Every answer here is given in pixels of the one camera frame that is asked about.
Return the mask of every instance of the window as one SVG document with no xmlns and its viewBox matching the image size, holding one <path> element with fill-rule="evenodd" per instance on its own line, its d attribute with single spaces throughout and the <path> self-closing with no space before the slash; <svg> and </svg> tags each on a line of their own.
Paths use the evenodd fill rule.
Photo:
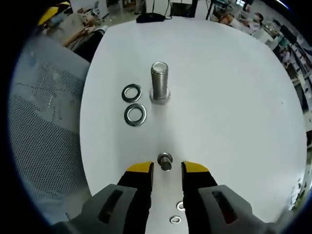
<svg viewBox="0 0 312 234">
<path fill-rule="evenodd" d="M 243 1 L 243 0 L 236 0 L 236 4 L 240 5 L 240 6 L 244 6 L 245 5 L 245 1 Z"/>
</svg>

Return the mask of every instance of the gray office chair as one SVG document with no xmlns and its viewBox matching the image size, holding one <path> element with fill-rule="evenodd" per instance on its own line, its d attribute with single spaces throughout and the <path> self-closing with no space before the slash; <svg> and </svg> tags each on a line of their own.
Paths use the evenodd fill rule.
<svg viewBox="0 0 312 234">
<path fill-rule="evenodd" d="M 43 216 L 76 216 L 90 197 L 79 144 L 79 113 L 90 63 L 34 35 L 12 78 L 9 132 L 17 170 Z"/>
</svg>

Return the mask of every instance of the round white table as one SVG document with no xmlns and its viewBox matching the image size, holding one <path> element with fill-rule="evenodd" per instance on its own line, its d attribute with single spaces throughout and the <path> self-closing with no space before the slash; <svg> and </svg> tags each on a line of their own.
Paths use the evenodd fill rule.
<svg viewBox="0 0 312 234">
<path fill-rule="evenodd" d="M 165 106 L 149 99 L 156 61 L 169 66 Z M 142 87 L 137 103 L 147 110 L 138 127 L 123 116 L 129 104 L 121 91 L 131 83 Z M 132 164 L 155 162 L 147 234 L 188 233 L 176 209 L 184 160 L 209 168 L 266 222 L 278 219 L 306 161 L 300 103 L 273 52 L 231 27 L 185 18 L 107 30 L 84 87 L 80 144 L 92 195 L 118 183 Z M 163 152 L 173 156 L 168 172 L 157 163 Z M 169 222 L 174 215 L 180 224 Z"/>
</svg>

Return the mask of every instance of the desk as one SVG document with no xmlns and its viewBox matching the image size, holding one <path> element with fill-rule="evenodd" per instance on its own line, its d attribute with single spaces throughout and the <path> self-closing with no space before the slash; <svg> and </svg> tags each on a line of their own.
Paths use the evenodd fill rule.
<svg viewBox="0 0 312 234">
<path fill-rule="evenodd" d="M 169 66 L 171 99 L 152 105 L 150 68 Z M 147 110 L 139 127 L 126 124 L 123 88 L 139 84 Z M 276 221 L 303 176 L 306 135 L 300 103 L 284 67 L 263 43 L 219 23 L 172 20 L 108 28 L 91 63 L 82 97 L 80 144 L 94 195 L 117 183 L 132 164 L 155 162 L 146 233 L 188 233 L 181 161 L 210 169 L 253 207 Z M 157 156 L 173 156 L 161 170 Z M 182 217 L 173 225 L 169 218 Z"/>
</svg>

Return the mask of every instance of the small washer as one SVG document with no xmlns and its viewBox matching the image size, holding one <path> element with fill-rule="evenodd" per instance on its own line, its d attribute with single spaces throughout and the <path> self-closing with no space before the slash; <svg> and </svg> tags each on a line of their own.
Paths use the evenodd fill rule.
<svg viewBox="0 0 312 234">
<path fill-rule="evenodd" d="M 130 119 L 130 112 L 134 109 L 139 109 L 142 113 L 142 116 L 139 120 L 137 121 L 133 121 Z M 131 125 L 131 126 L 140 126 L 142 123 L 144 123 L 144 121 L 146 120 L 146 109 L 143 105 L 141 104 L 131 104 L 130 106 L 127 107 L 127 109 L 125 110 L 125 114 L 124 114 L 124 118 L 125 121 L 127 122 L 127 124 Z"/>
<path fill-rule="evenodd" d="M 183 206 L 183 201 L 180 201 L 177 203 L 176 208 L 178 209 L 178 211 L 185 211 L 185 208 Z"/>
<path fill-rule="evenodd" d="M 180 216 L 177 216 L 177 215 L 172 216 L 172 217 L 170 218 L 170 222 L 173 223 L 173 224 L 178 224 L 178 223 L 181 222 L 181 217 L 180 217 Z"/>
<path fill-rule="evenodd" d="M 136 89 L 137 90 L 137 95 L 135 97 L 129 98 L 126 96 L 126 93 L 129 89 Z M 136 102 L 140 99 L 140 97 L 142 96 L 142 88 L 141 86 L 137 85 L 137 84 L 129 84 L 127 85 L 121 93 L 121 97 L 125 102 L 128 103 L 133 103 Z"/>
</svg>

